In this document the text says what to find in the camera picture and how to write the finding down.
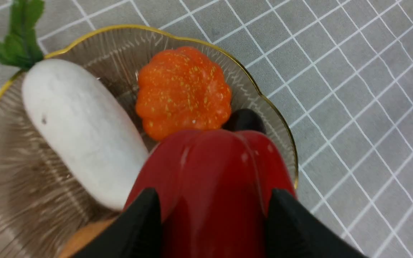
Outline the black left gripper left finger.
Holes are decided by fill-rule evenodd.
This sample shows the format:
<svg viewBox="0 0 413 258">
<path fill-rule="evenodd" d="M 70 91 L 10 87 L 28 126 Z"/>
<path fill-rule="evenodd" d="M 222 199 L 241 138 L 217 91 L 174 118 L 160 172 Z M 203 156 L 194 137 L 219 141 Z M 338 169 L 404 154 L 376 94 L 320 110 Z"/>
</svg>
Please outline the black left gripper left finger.
<svg viewBox="0 0 413 258">
<path fill-rule="evenodd" d="M 144 189 L 109 227 L 73 257 L 162 257 L 161 207 L 156 190 Z"/>
</svg>

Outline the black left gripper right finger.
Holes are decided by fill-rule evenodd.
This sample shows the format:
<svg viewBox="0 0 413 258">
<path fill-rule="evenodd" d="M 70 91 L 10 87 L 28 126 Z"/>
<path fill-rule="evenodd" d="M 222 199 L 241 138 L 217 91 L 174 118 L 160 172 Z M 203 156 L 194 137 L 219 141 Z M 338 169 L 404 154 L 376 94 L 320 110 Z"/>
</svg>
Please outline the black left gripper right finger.
<svg viewBox="0 0 413 258">
<path fill-rule="evenodd" d="M 273 189 L 266 219 L 267 258 L 364 258 L 287 190 Z"/>
</svg>

